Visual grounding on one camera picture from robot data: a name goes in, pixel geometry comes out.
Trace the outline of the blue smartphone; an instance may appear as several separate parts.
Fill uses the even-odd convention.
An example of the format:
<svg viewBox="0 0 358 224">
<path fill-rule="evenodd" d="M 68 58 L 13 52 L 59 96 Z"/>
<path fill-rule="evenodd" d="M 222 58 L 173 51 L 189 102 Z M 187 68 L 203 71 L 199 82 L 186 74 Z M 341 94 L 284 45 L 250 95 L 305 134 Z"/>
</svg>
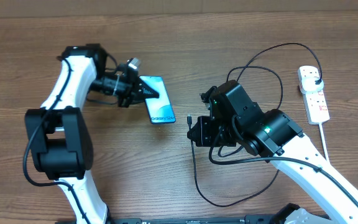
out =
<svg viewBox="0 0 358 224">
<path fill-rule="evenodd" d="M 140 76 L 140 79 L 159 94 L 158 98 L 147 98 L 145 100 L 150 122 L 152 124 L 174 123 L 176 118 L 163 78 L 158 76 Z"/>
</svg>

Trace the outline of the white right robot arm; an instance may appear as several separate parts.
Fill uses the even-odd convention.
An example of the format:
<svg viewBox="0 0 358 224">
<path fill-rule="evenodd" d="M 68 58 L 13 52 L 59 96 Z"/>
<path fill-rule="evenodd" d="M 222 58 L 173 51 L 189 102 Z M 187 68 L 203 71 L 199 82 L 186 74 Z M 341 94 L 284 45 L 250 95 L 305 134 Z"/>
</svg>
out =
<svg viewBox="0 0 358 224">
<path fill-rule="evenodd" d="M 208 147 L 211 163 L 264 161 L 297 183 L 333 223 L 358 223 L 358 190 L 322 155 L 287 114 L 263 112 L 235 80 L 200 95 L 209 115 L 189 125 L 192 147 Z"/>
</svg>

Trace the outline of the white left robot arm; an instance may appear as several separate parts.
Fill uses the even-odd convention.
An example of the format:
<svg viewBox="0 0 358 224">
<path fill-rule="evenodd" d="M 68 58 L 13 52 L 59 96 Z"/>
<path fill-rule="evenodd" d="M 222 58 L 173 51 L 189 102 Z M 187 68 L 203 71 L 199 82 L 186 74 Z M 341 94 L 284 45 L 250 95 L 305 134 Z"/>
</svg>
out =
<svg viewBox="0 0 358 224">
<path fill-rule="evenodd" d="M 49 97 L 40 108 L 27 110 L 24 118 L 28 137 L 24 177 L 34 186 L 41 185 L 28 173 L 27 159 L 31 157 L 36 170 L 49 179 L 45 186 L 57 185 L 63 190 L 75 223 L 113 222 L 91 173 L 93 143 L 82 115 L 88 93 L 115 96 L 116 104 L 123 108 L 159 96 L 139 77 L 138 59 L 111 69 L 106 66 L 110 58 L 100 44 L 66 47 L 58 57 L 62 69 Z"/>
</svg>

